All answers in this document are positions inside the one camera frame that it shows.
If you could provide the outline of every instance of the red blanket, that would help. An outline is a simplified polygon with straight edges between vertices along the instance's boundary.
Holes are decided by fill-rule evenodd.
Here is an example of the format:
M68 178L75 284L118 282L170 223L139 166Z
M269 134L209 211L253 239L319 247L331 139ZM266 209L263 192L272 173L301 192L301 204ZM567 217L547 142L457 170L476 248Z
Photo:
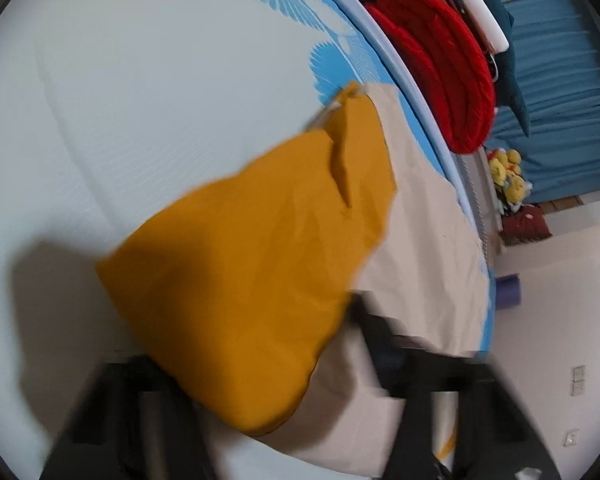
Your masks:
M378 0L365 7L413 75L449 149L474 152L491 129L495 92L462 18L443 0Z

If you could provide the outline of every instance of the beige cloth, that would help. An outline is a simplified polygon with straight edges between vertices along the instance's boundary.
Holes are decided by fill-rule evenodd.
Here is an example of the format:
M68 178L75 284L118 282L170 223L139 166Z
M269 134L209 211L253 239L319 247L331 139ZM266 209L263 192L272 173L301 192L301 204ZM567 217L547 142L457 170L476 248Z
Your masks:
M479 348L488 279L480 270L477 233L453 186L422 153L395 86L367 84L384 130L397 183L388 233L360 273L356 288L375 297L378 314L395 329L435 350L466 354ZM452 436L453 394L436 396L434 452ZM300 405L280 428L260 438L315 465L379 477L392 448L402 400L385 396L360 331L343 326L325 348Z

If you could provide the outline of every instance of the yellow cloth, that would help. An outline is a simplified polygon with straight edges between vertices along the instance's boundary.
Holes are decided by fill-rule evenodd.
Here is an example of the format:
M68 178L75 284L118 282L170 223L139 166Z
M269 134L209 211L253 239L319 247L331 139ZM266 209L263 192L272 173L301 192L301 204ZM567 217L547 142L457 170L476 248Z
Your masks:
M97 266L154 360L245 433L296 408L384 232L394 176L357 89L323 129L181 198Z

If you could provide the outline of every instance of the mattress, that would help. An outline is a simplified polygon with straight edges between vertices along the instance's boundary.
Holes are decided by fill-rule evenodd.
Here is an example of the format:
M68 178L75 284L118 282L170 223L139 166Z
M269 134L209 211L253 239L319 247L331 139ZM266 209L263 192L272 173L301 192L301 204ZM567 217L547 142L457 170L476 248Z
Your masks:
M138 350L94 261L186 190L302 131L350 80L400 87L416 140L471 218L422 95L374 27L355 0L12 0L6 7L0 455L18 478L38 477L103 357ZM483 347L488 333L489 323ZM218 439L226 478L342 476L239 434Z

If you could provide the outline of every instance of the curtain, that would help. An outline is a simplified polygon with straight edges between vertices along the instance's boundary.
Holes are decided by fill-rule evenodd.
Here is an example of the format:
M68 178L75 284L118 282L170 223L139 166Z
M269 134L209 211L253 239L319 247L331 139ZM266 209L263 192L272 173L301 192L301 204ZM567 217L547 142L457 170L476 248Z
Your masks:
M531 118L525 137L501 108L487 148L522 155L530 202L600 189L600 33L584 0L514 0L516 76Z

